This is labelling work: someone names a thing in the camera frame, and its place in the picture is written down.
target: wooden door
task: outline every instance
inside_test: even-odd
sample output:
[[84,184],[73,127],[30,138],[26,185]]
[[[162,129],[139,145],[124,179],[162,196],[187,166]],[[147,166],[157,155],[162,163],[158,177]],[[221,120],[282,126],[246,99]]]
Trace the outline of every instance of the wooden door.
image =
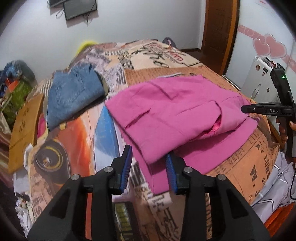
[[213,70],[225,74],[232,53],[237,25],[239,0],[207,0],[202,52]]

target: pink hoodie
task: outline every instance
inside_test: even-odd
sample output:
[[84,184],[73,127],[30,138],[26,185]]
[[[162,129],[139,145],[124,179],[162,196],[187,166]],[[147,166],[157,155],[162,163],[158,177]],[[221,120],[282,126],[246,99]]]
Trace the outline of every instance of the pink hoodie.
[[171,150],[202,174],[237,151],[257,127],[250,104],[201,75],[158,78],[129,87],[106,107],[154,194],[169,190],[162,158]]

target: denim jeans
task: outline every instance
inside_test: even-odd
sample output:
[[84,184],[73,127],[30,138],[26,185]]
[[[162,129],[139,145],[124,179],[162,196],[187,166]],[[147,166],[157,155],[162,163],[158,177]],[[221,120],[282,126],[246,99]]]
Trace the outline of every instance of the denim jeans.
[[56,72],[48,94],[48,130],[53,130],[104,94],[101,80],[90,64],[75,66],[70,73]]

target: pink heart decoration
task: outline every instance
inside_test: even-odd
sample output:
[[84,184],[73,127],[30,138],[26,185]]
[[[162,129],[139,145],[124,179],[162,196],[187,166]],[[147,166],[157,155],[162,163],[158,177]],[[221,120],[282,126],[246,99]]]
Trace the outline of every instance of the pink heart decoration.
[[257,39],[257,38],[253,39],[253,46],[254,46],[254,49],[256,50],[258,57],[267,56],[270,54],[269,45],[260,39]]
[[283,58],[287,55],[286,46],[281,42],[277,42],[275,38],[270,34],[265,34],[264,36],[266,44],[270,47],[270,57],[273,58]]

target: metal screw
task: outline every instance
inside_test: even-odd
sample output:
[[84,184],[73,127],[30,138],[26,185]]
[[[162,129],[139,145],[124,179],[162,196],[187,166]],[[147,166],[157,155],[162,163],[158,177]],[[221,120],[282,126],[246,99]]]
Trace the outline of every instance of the metal screw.
[[193,171],[192,167],[185,167],[184,172],[191,173]]
[[113,171],[113,167],[105,167],[104,171],[107,172],[107,173],[110,173],[110,172]]
[[225,181],[226,180],[226,176],[224,174],[219,174],[217,177],[218,177],[218,179],[220,181]]
[[72,179],[73,181],[76,181],[76,180],[79,179],[79,175],[78,175],[78,174],[73,174],[73,175],[71,176],[71,179]]

